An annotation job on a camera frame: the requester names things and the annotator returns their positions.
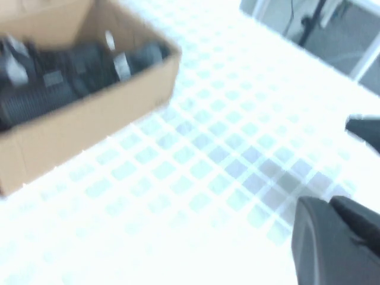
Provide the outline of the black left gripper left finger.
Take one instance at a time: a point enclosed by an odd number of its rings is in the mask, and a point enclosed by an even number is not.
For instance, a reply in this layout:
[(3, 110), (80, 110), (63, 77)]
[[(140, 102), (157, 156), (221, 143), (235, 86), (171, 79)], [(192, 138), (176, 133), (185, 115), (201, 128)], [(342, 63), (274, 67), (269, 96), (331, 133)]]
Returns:
[(379, 284), (379, 214), (344, 196), (302, 196), (292, 255), (298, 284)]

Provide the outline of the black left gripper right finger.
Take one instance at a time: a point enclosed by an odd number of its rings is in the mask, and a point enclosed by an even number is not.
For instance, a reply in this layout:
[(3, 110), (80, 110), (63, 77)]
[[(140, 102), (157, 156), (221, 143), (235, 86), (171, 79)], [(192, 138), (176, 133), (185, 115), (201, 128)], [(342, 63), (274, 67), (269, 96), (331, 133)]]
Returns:
[(379, 116), (349, 116), (345, 130), (362, 140), (379, 154)]

